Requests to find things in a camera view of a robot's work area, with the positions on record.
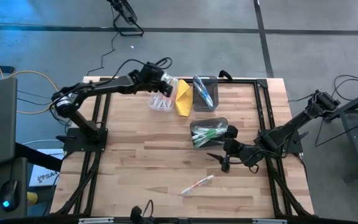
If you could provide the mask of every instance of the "wooden table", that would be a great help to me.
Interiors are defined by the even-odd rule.
[[[84,81],[99,79],[85,77]],[[267,80],[276,125],[283,125],[291,119],[284,82],[281,78]],[[265,109],[263,92],[260,93]],[[152,199],[154,217],[274,217],[265,161],[259,162],[257,174],[242,165],[232,165],[230,173],[225,174],[219,163],[206,154],[223,155],[222,149],[194,150],[190,141],[192,121],[225,117],[239,129],[238,141],[253,144],[259,120],[252,85],[219,84],[216,111],[192,111],[189,117],[178,116],[175,109],[171,113],[150,110],[149,95],[116,93],[111,97],[108,146],[101,158],[92,216],[128,217],[132,207],[144,208]],[[94,101],[95,97],[88,98],[80,109],[87,119],[92,117]],[[63,161],[51,211],[61,208],[77,187],[83,156],[83,152],[75,152]],[[288,187],[302,206],[313,213],[301,162],[289,155],[283,164]],[[209,184],[184,197],[179,195],[211,174],[216,177]],[[88,188],[85,192],[81,209],[85,207]],[[280,190],[278,195],[284,211]]]

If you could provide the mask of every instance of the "computer mouse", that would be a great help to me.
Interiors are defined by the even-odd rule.
[[[13,211],[19,205],[19,186],[17,180],[8,180],[0,191],[0,206],[5,212]]]

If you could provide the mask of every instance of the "yellow cable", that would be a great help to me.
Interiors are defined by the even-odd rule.
[[[49,76],[47,76],[46,74],[37,72],[37,71],[26,70],[26,71],[15,72],[15,73],[13,73],[12,75],[9,75],[7,78],[11,78],[11,77],[13,77],[13,76],[15,76],[15,75],[18,75],[18,74],[21,74],[21,73],[35,73],[35,74],[39,74],[39,75],[45,77],[45,78],[53,85],[54,89],[55,89],[56,91],[58,91],[58,89],[57,89],[57,87],[56,87],[56,84],[49,78]],[[0,74],[1,74],[1,78],[2,78],[2,79],[5,79],[4,74],[3,74],[2,70],[1,70],[1,68],[0,68]],[[18,110],[17,112],[18,112],[18,113],[22,113],[22,114],[40,114],[40,113],[43,113],[43,112],[49,110],[49,106],[50,106],[51,104],[52,104],[52,103],[50,103],[50,104],[49,104],[44,110],[42,110],[42,111],[26,112],[26,111],[19,111],[19,110]]]

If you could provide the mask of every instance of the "folded yellow paper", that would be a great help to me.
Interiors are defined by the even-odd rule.
[[[193,90],[184,81],[179,80],[175,106],[180,116],[189,116],[193,105]]]

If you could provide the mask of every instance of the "blue pen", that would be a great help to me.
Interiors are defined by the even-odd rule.
[[[214,107],[214,102],[212,101],[211,97],[208,94],[208,90],[205,88],[203,81],[199,76],[195,76],[195,82],[193,83],[194,87],[196,87],[198,93],[208,105],[210,109]]]

